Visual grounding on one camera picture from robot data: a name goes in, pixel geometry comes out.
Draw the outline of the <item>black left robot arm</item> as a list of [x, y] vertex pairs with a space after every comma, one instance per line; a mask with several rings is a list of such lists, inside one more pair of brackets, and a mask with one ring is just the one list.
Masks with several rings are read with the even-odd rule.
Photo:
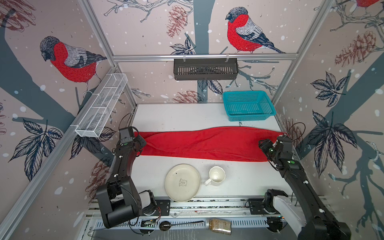
[[98, 187], [96, 197], [107, 229], [142, 215], [141, 197], [132, 180], [132, 167], [146, 141], [135, 127], [119, 129], [120, 140], [115, 149], [115, 164], [110, 178]]

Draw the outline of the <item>red trousers with striped trim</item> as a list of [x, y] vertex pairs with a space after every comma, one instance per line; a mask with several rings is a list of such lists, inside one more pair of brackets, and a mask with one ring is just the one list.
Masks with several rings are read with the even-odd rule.
[[216, 127], [198, 131], [140, 132], [144, 156], [233, 162], [266, 162], [259, 141], [276, 141], [282, 132], [252, 127]]

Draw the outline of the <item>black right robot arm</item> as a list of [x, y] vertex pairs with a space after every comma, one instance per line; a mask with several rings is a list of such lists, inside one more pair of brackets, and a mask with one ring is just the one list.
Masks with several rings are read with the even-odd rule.
[[279, 136], [275, 142], [259, 141], [259, 148], [288, 183], [299, 203], [295, 206], [284, 191], [269, 189], [264, 198], [264, 209], [268, 213], [280, 213], [299, 240], [351, 239], [348, 225], [337, 221], [309, 183], [301, 163], [293, 160], [289, 137]]

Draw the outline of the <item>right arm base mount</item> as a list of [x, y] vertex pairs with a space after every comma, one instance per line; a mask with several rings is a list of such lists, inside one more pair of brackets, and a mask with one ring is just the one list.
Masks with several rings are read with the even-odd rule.
[[282, 190], [268, 189], [263, 199], [248, 199], [245, 203], [245, 207], [250, 209], [251, 215], [279, 214], [273, 205], [275, 196], [288, 197], [288, 195]]

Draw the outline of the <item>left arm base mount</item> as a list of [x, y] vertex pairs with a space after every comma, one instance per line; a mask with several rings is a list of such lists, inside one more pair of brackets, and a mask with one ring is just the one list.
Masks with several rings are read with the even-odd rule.
[[162, 217], [169, 216], [171, 209], [171, 201], [163, 199], [155, 199], [154, 194], [150, 190], [145, 190], [139, 193], [142, 212], [139, 216]]

